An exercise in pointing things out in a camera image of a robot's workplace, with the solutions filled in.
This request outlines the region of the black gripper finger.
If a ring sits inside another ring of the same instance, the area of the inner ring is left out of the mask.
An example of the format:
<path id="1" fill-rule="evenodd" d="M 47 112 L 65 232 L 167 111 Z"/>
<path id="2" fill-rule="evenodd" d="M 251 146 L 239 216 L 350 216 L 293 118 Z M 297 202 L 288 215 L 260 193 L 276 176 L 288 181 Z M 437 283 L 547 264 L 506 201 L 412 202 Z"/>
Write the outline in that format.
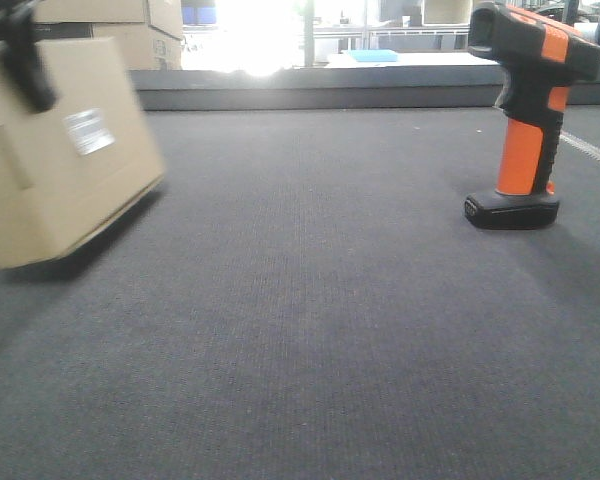
<path id="1" fill-rule="evenodd" d="M 7 9 L 0 18 L 5 43 L 1 61 L 34 113 L 51 110 L 57 100 L 36 45 L 32 9 Z"/>

